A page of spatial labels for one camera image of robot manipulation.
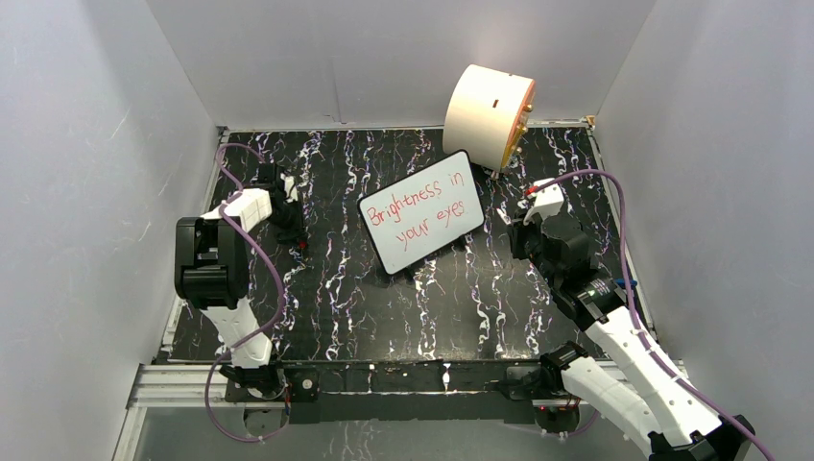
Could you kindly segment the white whiteboard black frame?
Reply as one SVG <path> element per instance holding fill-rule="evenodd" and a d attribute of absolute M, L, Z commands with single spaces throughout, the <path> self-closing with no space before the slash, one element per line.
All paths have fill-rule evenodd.
<path fill-rule="evenodd" d="M 357 209 L 376 256 L 390 276 L 485 222 L 464 150 L 362 197 Z"/>

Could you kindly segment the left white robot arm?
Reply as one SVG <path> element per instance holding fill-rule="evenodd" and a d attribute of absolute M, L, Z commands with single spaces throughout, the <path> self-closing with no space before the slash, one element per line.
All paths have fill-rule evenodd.
<path fill-rule="evenodd" d="M 264 163 L 255 182 L 235 199 L 176 224 L 174 284 L 178 296 L 216 328 L 229 352 L 220 372 L 253 397 L 274 400 L 287 384 L 274 365 L 273 344 L 260 329 L 249 299 L 248 238 L 253 228 L 278 228 L 282 245 L 307 246 L 307 232 L 296 182 L 284 168 Z"/>

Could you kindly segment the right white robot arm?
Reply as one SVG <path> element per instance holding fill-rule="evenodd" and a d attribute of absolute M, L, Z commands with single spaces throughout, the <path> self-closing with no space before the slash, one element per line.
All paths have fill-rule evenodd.
<path fill-rule="evenodd" d="M 587 401 L 649 460 L 742 460 L 753 428 L 741 415 L 727 420 L 688 385 L 649 332 L 634 325 L 622 287 L 595 260 L 582 225 L 567 215 L 508 226 L 511 252 L 544 278 L 560 312 L 607 353 L 625 379 L 601 369 L 567 342 L 540 359 L 542 389 L 554 398 Z"/>

